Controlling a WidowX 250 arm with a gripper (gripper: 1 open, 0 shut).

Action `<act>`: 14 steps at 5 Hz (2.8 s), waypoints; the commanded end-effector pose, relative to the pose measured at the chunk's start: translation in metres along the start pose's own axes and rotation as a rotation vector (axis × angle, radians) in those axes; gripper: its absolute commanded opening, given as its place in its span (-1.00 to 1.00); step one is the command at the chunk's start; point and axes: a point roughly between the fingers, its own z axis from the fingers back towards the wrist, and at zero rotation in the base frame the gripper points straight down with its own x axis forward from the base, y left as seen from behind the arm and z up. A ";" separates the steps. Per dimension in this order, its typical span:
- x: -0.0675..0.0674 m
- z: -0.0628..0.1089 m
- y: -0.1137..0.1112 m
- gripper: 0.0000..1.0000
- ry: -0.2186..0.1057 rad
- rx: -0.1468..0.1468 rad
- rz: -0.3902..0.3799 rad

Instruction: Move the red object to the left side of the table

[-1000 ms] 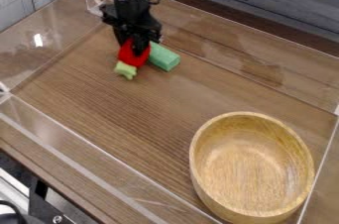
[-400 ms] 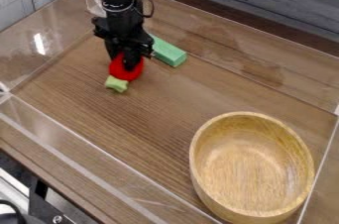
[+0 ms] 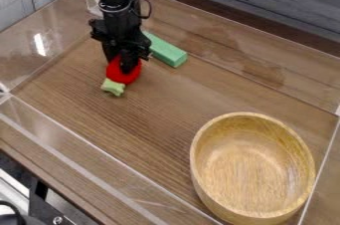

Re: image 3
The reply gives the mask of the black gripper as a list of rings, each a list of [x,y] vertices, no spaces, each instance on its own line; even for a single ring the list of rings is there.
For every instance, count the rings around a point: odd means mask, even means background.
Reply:
[[[130,74],[139,63],[139,58],[148,60],[152,41],[142,31],[143,20],[151,15],[142,14],[140,6],[114,9],[102,6],[102,19],[92,19],[92,38],[102,42],[107,61],[122,53],[120,68]]]

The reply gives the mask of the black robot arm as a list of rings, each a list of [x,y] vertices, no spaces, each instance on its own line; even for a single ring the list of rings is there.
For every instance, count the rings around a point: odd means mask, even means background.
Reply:
[[[143,33],[143,21],[152,16],[142,12],[142,2],[148,0],[100,0],[102,19],[92,19],[92,38],[102,42],[108,62],[119,60],[124,75],[138,67],[140,59],[148,60],[152,41]]]

